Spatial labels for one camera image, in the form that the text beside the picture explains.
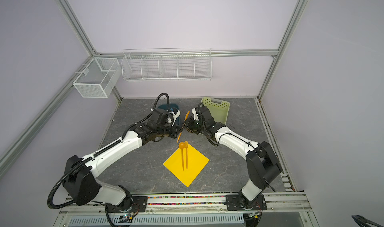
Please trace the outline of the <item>orange plastic knife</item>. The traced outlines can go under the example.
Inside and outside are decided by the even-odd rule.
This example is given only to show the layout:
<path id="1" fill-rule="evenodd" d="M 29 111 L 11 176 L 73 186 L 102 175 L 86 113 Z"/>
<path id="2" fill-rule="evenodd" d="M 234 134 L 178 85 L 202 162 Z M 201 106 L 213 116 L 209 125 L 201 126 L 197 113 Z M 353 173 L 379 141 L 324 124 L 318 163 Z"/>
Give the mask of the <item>orange plastic knife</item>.
<path id="1" fill-rule="evenodd" d="M 186 113 L 185 119 L 184 119 L 184 121 L 181 123 L 181 127 L 182 127 L 183 129 L 184 129 L 185 124 L 186 124 L 186 121 L 187 121 L 187 119 L 188 119 L 188 117 L 189 117 L 189 115 L 190 115 L 190 112 L 191 112 L 191 111 L 188 111 L 188 112 Z M 181 135 L 182 135 L 182 131 L 180 131 L 180 133 L 179 133 L 179 135 L 178 135 L 177 143 L 180 142 Z"/>

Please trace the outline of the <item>orange plastic fork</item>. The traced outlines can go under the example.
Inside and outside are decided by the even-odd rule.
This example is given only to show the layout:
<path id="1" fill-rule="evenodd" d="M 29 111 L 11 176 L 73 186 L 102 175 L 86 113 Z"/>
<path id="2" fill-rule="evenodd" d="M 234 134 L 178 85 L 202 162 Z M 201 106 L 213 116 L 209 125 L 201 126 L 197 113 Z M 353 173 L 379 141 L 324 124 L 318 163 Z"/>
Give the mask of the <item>orange plastic fork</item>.
<path id="1" fill-rule="evenodd" d="M 186 157 L 185 157 L 185 159 L 186 159 L 186 169 L 188 169 L 188 148 L 189 148 L 189 143 L 188 143 L 188 141 L 185 141 L 184 144 L 185 144 L 185 153 L 186 153 Z"/>

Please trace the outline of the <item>yellow paper napkin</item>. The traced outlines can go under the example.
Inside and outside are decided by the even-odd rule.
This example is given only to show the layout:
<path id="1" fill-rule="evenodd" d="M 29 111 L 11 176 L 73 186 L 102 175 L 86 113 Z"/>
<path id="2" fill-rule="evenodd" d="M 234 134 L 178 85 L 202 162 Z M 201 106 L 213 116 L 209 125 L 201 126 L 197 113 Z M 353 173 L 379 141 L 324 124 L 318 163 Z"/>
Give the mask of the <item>yellow paper napkin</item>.
<path id="1" fill-rule="evenodd" d="M 209 161 L 206 156 L 185 141 L 179 143 L 178 149 L 163 165 L 189 188 Z"/>

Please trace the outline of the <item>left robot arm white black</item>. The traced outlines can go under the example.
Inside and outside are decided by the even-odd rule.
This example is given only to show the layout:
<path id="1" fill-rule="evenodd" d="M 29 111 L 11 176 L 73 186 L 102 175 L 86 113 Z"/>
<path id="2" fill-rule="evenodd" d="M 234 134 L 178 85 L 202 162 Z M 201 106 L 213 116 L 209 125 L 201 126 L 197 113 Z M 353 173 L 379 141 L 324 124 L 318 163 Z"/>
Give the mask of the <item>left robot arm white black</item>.
<path id="1" fill-rule="evenodd" d="M 127 127 L 121 137 L 92 154 L 69 158 L 64 175 L 48 195 L 47 206 L 57 210 L 95 202 L 115 206 L 120 212 L 129 211 L 134 201 L 132 194 L 125 187 L 104 183 L 98 177 L 122 157 L 149 142 L 157 143 L 165 137 L 176 139 L 182 132 L 176 123 L 180 113 L 171 107 L 167 93 L 159 94 L 151 112 Z"/>

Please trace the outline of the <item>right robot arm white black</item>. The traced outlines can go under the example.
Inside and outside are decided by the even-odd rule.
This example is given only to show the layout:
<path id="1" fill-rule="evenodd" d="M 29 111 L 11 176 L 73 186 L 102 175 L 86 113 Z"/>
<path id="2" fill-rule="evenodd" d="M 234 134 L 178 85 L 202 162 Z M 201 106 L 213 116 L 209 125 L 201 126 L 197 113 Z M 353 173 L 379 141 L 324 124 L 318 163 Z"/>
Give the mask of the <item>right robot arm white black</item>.
<path id="1" fill-rule="evenodd" d="M 261 203 L 257 198 L 271 182 L 278 177 L 283 168 L 273 148 L 267 142 L 251 141 L 232 131 L 228 126 L 215 121 L 208 107 L 202 103 L 186 114 L 182 124 L 191 134 L 204 135 L 214 146 L 224 145 L 240 155 L 247 164 L 249 179 L 239 191 L 234 201 L 229 201 L 237 208 L 250 210 Z"/>

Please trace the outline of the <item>dark teal plastic tub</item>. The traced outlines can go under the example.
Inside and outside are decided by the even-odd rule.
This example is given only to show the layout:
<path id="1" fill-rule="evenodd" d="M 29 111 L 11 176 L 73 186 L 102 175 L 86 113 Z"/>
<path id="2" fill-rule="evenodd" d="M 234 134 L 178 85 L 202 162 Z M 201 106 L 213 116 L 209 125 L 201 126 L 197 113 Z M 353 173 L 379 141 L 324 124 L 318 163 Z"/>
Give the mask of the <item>dark teal plastic tub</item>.
<path id="1" fill-rule="evenodd" d="M 166 124 L 168 126 L 171 126 L 169 123 L 168 123 L 168 117 L 169 117 L 169 113 L 173 112 L 173 111 L 180 111 L 179 110 L 179 106 L 176 105 L 176 104 L 170 104 L 170 107 L 168 108 L 168 105 L 167 104 L 164 104 L 164 105 L 160 105 L 158 107 L 158 109 L 161 109 L 161 110 L 165 110 L 167 112 L 167 119 L 166 119 Z"/>

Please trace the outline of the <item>light green perforated basket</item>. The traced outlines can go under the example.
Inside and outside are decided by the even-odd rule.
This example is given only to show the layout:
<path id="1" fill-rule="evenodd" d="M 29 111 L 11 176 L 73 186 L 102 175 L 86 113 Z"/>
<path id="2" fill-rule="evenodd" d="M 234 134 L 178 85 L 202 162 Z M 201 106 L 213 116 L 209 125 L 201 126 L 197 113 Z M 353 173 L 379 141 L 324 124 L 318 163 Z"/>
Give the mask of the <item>light green perforated basket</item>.
<path id="1" fill-rule="evenodd" d="M 202 98 L 202 103 L 210 110 L 211 115 L 216 122 L 220 122 L 223 124 L 227 123 L 228 114 L 230 110 L 230 102 L 215 98 L 204 97 Z"/>

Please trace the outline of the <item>white mesh box basket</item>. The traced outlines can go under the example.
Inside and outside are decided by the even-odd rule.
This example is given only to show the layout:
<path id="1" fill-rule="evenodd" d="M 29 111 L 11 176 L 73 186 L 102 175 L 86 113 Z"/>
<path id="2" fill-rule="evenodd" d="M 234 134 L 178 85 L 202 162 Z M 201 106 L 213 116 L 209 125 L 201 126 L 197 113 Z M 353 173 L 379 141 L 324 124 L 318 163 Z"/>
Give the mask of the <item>white mesh box basket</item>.
<path id="1" fill-rule="evenodd" d="M 121 74 L 117 58 L 92 58 L 73 86 L 83 98 L 107 99 Z"/>

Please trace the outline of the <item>white vent grille strip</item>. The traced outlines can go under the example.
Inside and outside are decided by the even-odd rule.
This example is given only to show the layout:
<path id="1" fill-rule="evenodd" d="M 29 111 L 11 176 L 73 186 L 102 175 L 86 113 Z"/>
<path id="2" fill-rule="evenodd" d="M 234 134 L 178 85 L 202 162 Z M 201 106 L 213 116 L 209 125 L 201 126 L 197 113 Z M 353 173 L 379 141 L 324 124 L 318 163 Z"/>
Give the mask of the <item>white vent grille strip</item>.
<path id="1" fill-rule="evenodd" d="M 111 216 L 115 226 L 194 226 L 211 224 L 243 224 L 242 214 L 187 214 L 187 215 L 137 215 L 130 219 L 127 215 Z M 109 227 L 106 216 L 72 217 L 69 227 Z"/>

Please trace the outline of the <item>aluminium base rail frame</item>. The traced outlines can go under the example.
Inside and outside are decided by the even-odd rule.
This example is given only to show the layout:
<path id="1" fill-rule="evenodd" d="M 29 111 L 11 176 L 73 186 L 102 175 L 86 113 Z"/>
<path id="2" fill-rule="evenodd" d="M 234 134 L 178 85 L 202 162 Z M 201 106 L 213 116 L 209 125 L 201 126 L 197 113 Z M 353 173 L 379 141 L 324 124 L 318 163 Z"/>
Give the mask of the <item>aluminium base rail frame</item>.
<path id="1" fill-rule="evenodd" d="M 127 215 L 130 219 L 137 215 L 187 215 L 187 214 L 242 214 L 245 223 L 253 217 L 260 220 L 271 213 L 297 213 L 299 222 L 305 227 L 317 227 L 318 221 L 310 202 L 303 192 L 262 193 L 257 206 L 250 210 L 237 208 L 234 201 L 236 193 L 212 194 L 142 194 L 134 195 L 134 204 L 128 212 L 120 212 L 116 207 L 104 207 L 91 203 L 84 206 L 71 205 L 60 210 L 54 223 L 56 227 L 69 227 L 69 221 L 77 216 Z"/>

